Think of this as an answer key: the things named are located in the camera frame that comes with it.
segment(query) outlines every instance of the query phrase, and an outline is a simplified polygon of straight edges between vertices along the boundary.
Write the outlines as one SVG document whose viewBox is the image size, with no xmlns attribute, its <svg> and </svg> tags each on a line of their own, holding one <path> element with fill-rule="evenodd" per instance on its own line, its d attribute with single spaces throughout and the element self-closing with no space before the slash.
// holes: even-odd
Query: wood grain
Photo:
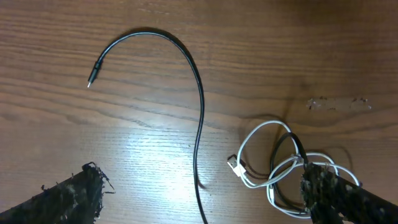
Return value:
<svg viewBox="0 0 398 224">
<path fill-rule="evenodd" d="M 0 1 L 0 210 L 97 162 L 116 195 L 98 223 L 201 223 L 192 151 L 199 115 L 183 55 L 119 34 L 165 29 L 191 51 L 203 80 L 198 167 L 210 223 L 310 223 L 278 212 L 226 165 L 247 133 L 279 116 L 307 149 L 354 170 L 364 188 L 398 203 L 398 2 L 268 0 Z M 371 110 L 309 110 L 307 101 L 365 98 Z M 266 173 L 280 129 L 249 142 Z M 283 146 L 279 159 L 292 153 Z M 299 170 L 282 181 L 299 200 Z"/>
</svg>

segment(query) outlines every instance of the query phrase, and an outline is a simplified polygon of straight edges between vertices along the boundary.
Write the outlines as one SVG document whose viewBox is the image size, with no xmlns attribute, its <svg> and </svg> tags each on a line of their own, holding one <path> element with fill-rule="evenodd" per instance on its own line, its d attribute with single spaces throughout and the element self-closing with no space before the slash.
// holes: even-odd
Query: black cord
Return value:
<svg viewBox="0 0 398 224">
<path fill-rule="evenodd" d="M 203 219 L 204 224 L 207 224 L 207 219 L 205 216 L 205 212 L 203 211 L 203 207 L 201 205 L 201 200 L 200 200 L 200 194 L 199 194 L 199 178 L 198 178 L 198 167 L 197 167 L 197 157 L 198 157 L 198 148 L 199 148 L 199 141 L 200 141 L 200 134 L 201 130 L 203 127 L 203 117 L 205 115 L 205 94 L 203 91 L 203 85 L 201 84 L 201 79 L 199 76 L 199 71 L 197 66 L 195 65 L 195 61 L 192 58 L 191 53 L 188 51 L 186 46 L 178 39 L 176 36 L 172 35 L 171 33 L 160 30 L 160 29 L 155 29 L 155 28 L 149 28 L 149 27 L 143 27 L 143 28 L 138 28 L 138 29 L 133 29 L 129 31 L 126 34 L 121 35 L 118 37 L 116 40 L 111 42 L 101 53 L 101 55 L 98 57 L 98 60 L 95 62 L 93 71 L 91 72 L 90 77 L 88 78 L 88 87 L 94 82 L 94 80 L 97 77 L 98 72 L 101 69 L 101 65 L 103 63 L 103 60 L 106 56 L 106 54 L 118 43 L 128 39 L 129 37 L 134 37 L 138 35 L 155 35 L 158 37 L 162 37 L 166 40 L 169 40 L 171 43 L 173 43 L 178 49 L 180 49 L 181 53 L 185 56 L 187 59 L 189 65 L 191 66 L 193 76 L 195 77 L 197 84 L 198 84 L 198 90 L 199 90 L 199 97 L 200 97 L 200 117 L 199 117 L 199 125 L 198 125 L 198 132 L 197 132 L 197 137 L 195 140 L 195 147 L 193 148 L 193 181 L 195 184 L 195 194 L 197 196 L 197 201 L 198 201 L 198 207 L 200 211 L 201 218 Z"/>
<path fill-rule="evenodd" d="M 293 139 L 293 141 L 296 143 L 297 148 L 298 148 L 298 151 L 299 151 L 301 157 L 304 159 L 304 164 L 308 164 L 307 155 L 306 155 L 306 153 L 305 153 L 305 151 L 304 151 L 303 145 L 301 144 L 299 137 L 297 137 L 297 135 L 294 134 L 294 133 L 285 133 L 285 134 L 283 134 L 283 135 L 280 137 L 280 139 L 276 142 L 275 148 L 274 148 L 274 150 L 273 150 L 273 152 L 272 152 L 272 154 L 271 154 L 271 160 L 270 160 L 270 163 L 269 163 L 269 165 L 270 165 L 269 172 L 270 172 L 270 173 L 274 170 L 274 160 L 275 160 L 276 153 L 278 152 L 278 149 L 280 148 L 280 145 L 281 145 L 288 137 L 291 137 L 291 138 Z M 294 210 L 296 210 L 296 211 L 298 211 L 298 212 L 302 212 L 303 214 L 306 214 L 306 212 L 305 212 L 302 208 L 298 208 L 298 207 L 296 207 L 295 205 L 293 205 L 293 203 L 291 203 L 291 202 L 289 201 L 289 199 L 287 199 L 287 198 L 285 197 L 285 195 L 282 194 L 282 192 L 280 191 L 280 188 L 279 188 L 279 186 L 278 186 L 278 183 L 274 183 L 274 184 L 272 185 L 272 187 L 275 189 L 276 195 L 279 197 L 279 199 L 280 199 L 284 204 L 286 204 L 286 206 L 288 206 L 289 208 L 294 209 Z"/>
</svg>

